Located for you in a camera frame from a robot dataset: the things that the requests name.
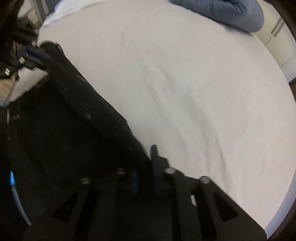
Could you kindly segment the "black denim pants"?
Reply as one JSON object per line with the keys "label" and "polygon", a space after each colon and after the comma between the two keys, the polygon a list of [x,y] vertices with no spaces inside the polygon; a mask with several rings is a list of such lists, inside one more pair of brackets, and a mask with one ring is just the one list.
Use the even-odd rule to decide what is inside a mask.
{"label": "black denim pants", "polygon": [[180,172],[156,169],[125,118],[59,45],[1,110],[1,240],[199,240]]}

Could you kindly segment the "white bed sheet mattress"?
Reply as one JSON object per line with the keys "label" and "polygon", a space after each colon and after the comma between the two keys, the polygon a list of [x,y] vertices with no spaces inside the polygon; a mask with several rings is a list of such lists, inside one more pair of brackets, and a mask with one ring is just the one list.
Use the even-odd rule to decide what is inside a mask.
{"label": "white bed sheet mattress", "polygon": [[[268,240],[295,200],[295,100],[251,33],[169,1],[106,1],[40,32],[186,179],[199,240]],[[48,76],[23,69],[11,102]]]}

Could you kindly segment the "blue folded quilt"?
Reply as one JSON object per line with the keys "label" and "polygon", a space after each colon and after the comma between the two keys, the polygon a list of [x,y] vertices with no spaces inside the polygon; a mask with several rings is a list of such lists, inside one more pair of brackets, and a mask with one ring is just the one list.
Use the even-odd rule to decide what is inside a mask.
{"label": "blue folded quilt", "polygon": [[171,3],[249,33],[260,31],[264,24],[258,1],[183,0]]}

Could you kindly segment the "white wardrobe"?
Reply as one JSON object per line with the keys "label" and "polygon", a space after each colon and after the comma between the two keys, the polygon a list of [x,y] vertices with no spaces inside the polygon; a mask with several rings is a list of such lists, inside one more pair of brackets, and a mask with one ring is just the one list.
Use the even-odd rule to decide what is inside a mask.
{"label": "white wardrobe", "polygon": [[295,79],[295,39],[278,11],[266,1],[258,1],[264,24],[255,35],[280,66],[287,81]]}

